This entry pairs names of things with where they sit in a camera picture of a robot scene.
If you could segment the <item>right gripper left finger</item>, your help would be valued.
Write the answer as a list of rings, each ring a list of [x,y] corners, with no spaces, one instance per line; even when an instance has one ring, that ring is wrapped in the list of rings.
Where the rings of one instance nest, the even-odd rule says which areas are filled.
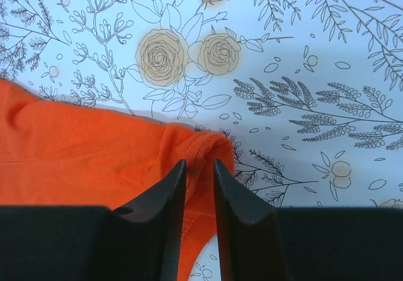
[[[1,207],[2,280],[176,280],[186,161],[126,204]]]

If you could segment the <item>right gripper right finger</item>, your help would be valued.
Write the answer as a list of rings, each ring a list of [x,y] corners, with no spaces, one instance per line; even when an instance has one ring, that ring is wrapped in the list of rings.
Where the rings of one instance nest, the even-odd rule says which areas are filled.
[[[222,280],[401,280],[402,211],[276,208],[214,164]]]

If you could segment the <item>orange t-shirt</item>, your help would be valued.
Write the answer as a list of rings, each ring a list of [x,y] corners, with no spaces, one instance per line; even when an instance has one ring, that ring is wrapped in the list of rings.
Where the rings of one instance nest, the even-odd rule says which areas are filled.
[[[232,144],[111,110],[45,101],[1,81],[1,203],[117,208],[184,159],[186,200],[178,279],[216,232],[214,162],[234,170]]]

